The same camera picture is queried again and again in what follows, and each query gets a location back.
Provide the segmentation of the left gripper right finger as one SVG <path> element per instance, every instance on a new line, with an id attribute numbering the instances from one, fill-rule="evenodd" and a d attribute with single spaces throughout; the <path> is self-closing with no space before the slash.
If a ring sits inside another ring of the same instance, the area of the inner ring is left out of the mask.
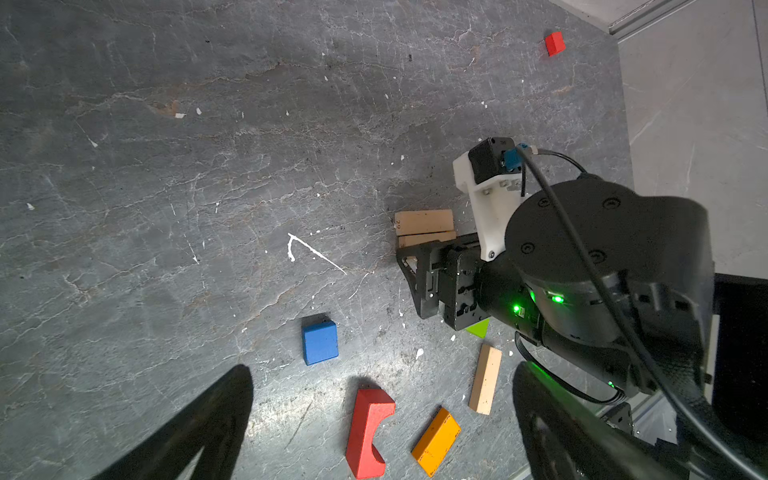
<path id="1" fill-rule="evenodd" d="M 520 363 L 513 403 L 534 479 L 675 479 L 677 476 L 575 400 L 543 370 Z"/>

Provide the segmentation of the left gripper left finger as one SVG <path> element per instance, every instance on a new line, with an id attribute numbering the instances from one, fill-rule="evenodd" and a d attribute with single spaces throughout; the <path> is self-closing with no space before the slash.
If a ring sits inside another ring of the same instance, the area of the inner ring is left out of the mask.
<path id="1" fill-rule="evenodd" d="M 232 477 L 253 404 L 250 369 L 238 364 L 97 479 L 176 479 L 195 462 L 193 479 Z"/>

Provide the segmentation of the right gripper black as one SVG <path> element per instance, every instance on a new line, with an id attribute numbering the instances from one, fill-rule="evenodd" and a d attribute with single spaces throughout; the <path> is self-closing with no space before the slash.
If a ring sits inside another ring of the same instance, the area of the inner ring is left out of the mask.
<path id="1" fill-rule="evenodd" d="M 420 318 L 439 314 L 454 330 L 480 321 L 481 309 L 475 299 L 475 276 L 482 264 L 478 244 L 433 240 L 398 248 L 396 260 Z"/>

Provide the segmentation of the natural wood block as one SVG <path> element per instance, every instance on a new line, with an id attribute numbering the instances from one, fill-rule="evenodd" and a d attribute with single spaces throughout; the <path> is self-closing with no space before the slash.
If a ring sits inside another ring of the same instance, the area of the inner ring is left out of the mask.
<path id="1" fill-rule="evenodd" d="M 394 225 L 398 237 L 453 231 L 453 212 L 450 209 L 401 211 L 395 214 Z"/>
<path id="2" fill-rule="evenodd" d="M 491 413 L 501 360 L 500 350 L 489 344 L 482 345 L 469 400 L 469 407 L 478 414 Z"/>
<path id="3" fill-rule="evenodd" d="M 445 242 L 445 241 L 451 241 L 455 239 L 456 239 L 455 231 L 403 235 L 398 237 L 398 247 L 406 248 L 406 247 L 425 244 L 433 241 Z"/>

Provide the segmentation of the green rectangular block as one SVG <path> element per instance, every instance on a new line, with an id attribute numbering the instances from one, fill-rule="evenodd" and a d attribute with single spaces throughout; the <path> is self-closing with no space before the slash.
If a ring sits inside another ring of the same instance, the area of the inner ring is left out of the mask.
<path id="1" fill-rule="evenodd" d="M 480 339 L 485 339 L 489 328 L 490 319 L 479 321 L 466 328 L 466 331 Z"/>

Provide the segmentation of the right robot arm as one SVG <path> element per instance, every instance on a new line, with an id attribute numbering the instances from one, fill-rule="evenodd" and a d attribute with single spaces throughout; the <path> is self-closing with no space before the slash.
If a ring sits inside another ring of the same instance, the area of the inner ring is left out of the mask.
<path id="1" fill-rule="evenodd" d="M 461 330 L 494 317 L 609 384 L 663 393 L 675 442 L 600 418 L 526 356 L 513 398 L 536 479 L 765 478 L 767 283 L 716 271 L 706 209 L 595 176 L 525 200 L 501 227 L 400 248 L 416 311 Z"/>

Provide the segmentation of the orange-yellow rectangular block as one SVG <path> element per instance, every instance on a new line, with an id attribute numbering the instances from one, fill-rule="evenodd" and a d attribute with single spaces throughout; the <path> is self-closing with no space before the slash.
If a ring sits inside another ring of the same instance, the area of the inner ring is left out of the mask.
<path id="1" fill-rule="evenodd" d="M 434 477 L 460 433 L 461 427 L 455 418 L 440 407 L 411 452 L 429 478 Z"/>

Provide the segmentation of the red arch block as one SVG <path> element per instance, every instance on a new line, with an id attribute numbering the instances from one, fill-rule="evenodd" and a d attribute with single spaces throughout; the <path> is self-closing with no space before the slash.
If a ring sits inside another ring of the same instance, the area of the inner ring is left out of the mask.
<path id="1" fill-rule="evenodd" d="M 373 441 L 381 422 L 395 410 L 395 401 L 384 390 L 358 390 L 345 454 L 356 479 L 378 478 L 385 474 L 386 462 Z"/>

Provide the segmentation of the blue cube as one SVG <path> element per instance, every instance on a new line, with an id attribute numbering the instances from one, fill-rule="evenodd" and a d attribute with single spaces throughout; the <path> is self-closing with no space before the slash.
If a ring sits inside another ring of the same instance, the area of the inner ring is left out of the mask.
<path id="1" fill-rule="evenodd" d="M 339 355 L 337 326 L 325 320 L 302 327 L 303 357 L 307 365 L 314 365 Z"/>

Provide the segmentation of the small red cube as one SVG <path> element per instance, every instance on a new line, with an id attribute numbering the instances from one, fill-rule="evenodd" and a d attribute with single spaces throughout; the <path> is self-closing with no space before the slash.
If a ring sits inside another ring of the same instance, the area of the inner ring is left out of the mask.
<path id="1" fill-rule="evenodd" d="M 548 34 L 545 39 L 545 48 L 549 57 L 556 56 L 566 50 L 566 43 L 561 31 Z"/>

